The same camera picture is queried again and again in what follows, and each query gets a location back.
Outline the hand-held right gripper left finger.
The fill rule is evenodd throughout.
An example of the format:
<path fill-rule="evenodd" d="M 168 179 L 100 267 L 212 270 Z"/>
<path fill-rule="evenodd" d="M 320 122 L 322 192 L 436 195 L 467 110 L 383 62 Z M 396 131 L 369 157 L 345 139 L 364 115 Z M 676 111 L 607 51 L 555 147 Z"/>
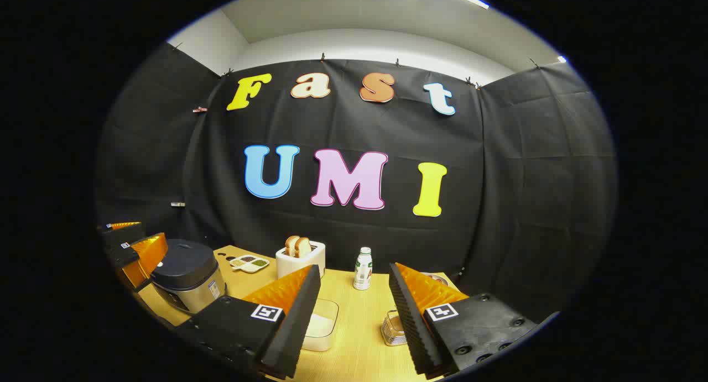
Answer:
<path fill-rule="evenodd" d="M 236 299 L 224 296 L 175 334 L 222 362 L 238 380 L 293 378 L 321 282 L 309 265 Z"/>

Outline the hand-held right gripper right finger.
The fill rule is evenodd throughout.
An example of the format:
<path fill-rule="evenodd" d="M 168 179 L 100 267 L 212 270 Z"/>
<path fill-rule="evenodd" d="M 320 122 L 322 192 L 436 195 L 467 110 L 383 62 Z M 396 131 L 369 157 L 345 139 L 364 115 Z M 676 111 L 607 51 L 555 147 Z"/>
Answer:
<path fill-rule="evenodd" d="M 489 293 L 468 296 L 400 263 L 389 267 L 415 372 L 427 379 L 476 372 L 539 332 L 538 323 Z"/>

